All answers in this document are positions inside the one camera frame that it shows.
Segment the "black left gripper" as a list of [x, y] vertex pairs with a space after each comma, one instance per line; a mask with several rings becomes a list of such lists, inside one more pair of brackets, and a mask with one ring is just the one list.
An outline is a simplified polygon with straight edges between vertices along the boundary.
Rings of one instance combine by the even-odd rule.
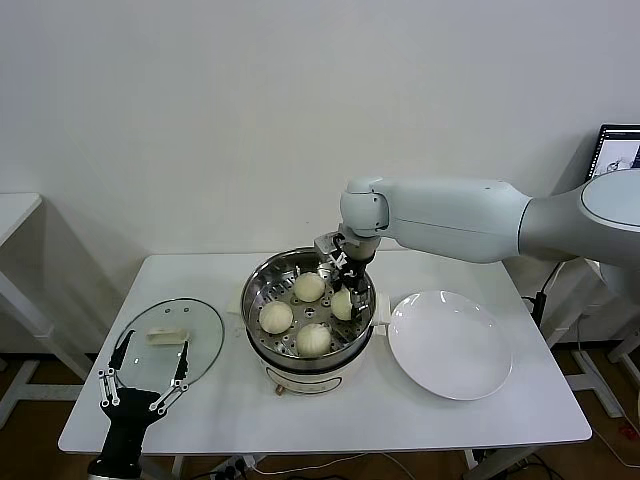
[[110, 420], [109, 430], [102, 448], [102, 455], [116, 459], [138, 459], [147, 428], [160, 420], [170, 406], [185, 393], [189, 385], [186, 377], [189, 341], [185, 340], [178, 357], [177, 367], [169, 388], [161, 395], [157, 392], [129, 387], [117, 387], [117, 372], [135, 334], [126, 332], [111, 354], [107, 368], [98, 371], [100, 406]]

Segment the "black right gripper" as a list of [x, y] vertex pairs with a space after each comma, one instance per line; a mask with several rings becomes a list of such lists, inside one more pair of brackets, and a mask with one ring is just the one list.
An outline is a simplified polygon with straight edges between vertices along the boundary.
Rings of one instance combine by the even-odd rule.
[[372, 258], [357, 260], [346, 254], [338, 254], [333, 260], [333, 291], [335, 294], [343, 288], [350, 289], [351, 316], [359, 317], [368, 308], [368, 290], [365, 280], [366, 268]]

